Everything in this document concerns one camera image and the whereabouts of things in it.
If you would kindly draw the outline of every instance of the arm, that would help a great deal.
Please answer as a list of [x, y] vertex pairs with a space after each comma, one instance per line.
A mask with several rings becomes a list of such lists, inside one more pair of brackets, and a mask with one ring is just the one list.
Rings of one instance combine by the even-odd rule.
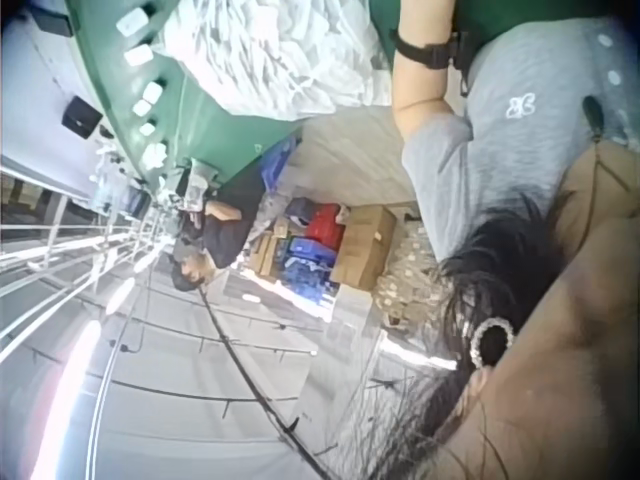
[[[417, 47], [449, 41], [455, 0], [402, 0], [398, 34]], [[447, 70], [430, 70], [396, 52], [393, 116], [406, 140], [438, 113], [453, 113], [444, 101]]]
[[211, 200], [205, 207], [205, 215], [212, 215], [218, 220], [228, 222], [230, 220], [242, 220], [242, 212], [226, 203]]

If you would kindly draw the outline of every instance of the floor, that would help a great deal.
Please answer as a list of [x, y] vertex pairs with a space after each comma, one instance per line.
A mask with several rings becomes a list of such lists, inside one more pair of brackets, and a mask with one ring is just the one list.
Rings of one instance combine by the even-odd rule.
[[[461, 114], [459, 92], [460, 74], [451, 69], [445, 99]], [[306, 173], [308, 196], [315, 201], [404, 206], [415, 194], [401, 154], [402, 138], [391, 109], [358, 108], [308, 120], [291, 164]]]

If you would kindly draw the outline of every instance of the wall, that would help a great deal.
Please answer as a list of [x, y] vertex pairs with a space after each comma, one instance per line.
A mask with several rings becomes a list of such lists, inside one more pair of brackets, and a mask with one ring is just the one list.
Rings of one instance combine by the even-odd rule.
[[89, 175], [98, 161], [97, 133], [84, 140], [60, 123], [74, 95], [99, 108], [78, 73], [76, 58], [72, 41], [40, 31], [31, 18], [6, 28], [2, 156], [5, 167], [89, 197], [94, 191]]

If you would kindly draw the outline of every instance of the seated person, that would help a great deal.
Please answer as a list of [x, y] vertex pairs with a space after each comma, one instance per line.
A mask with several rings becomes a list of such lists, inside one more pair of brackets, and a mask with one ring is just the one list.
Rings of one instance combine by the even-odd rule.
[[265, 186], [260, 163], [254, 162], [224, 184], [205, 203], [202, 212], [185, 218], [183, 235], [188, 245], [174, 252], [171, 279], [188, 292], [209, 283], [217, 270], [231, 265], [252, 230]]

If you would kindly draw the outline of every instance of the speaker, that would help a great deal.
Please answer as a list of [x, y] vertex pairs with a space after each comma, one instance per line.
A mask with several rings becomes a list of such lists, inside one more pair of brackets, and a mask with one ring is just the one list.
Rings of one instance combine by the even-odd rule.
[[69, 22], [69, 17], [66, 15], [45, 10], [35, 5], [30, 5], [29, 10], [38, 28], [43, 32], [53, 33], [54, 35], [61, 35], [67, 38], [73, 37], [71, 22]]
[[72, 132], [87, 139], [102, 120], [102, 114], [82, 100], [80, 97], [73, 97], [69, 106], [64, 111], [62, 124]]

